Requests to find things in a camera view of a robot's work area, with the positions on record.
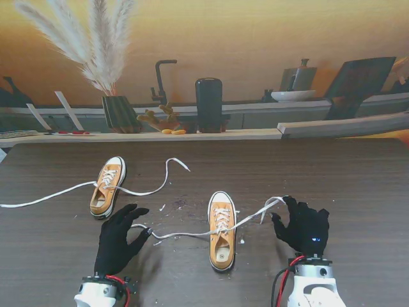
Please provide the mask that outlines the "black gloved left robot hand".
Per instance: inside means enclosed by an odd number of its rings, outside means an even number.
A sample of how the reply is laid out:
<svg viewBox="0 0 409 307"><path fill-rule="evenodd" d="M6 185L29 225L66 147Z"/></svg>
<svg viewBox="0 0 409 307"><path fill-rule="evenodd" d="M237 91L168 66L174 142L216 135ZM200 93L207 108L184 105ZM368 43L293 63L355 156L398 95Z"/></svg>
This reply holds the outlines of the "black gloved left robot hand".
<svg viewBox="0 0 409 307"><path fill-rule="evenodd" d="M133 221L148 212L147 208L139 208L135 203L128 204L103 223L94 265L95 273L99 276L117 275L140 252L151 235L151 229L144 229L131 243L127 242L127 233Z"/></svg>

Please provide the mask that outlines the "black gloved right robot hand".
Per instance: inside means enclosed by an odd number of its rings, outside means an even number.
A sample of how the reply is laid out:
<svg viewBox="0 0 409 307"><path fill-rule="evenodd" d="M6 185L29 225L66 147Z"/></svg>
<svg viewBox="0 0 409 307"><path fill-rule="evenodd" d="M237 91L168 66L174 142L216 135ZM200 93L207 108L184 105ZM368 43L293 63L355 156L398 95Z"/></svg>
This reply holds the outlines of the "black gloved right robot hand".
<svg viewBox="0 0 409 307"><path fill-rule="evenodd" d="M284 196L283 200L288 208L289 223L285 226L280 215L272 213L276 237L304 256L322 257L328 241L329 212L314 210L291 196Z"/></svg>

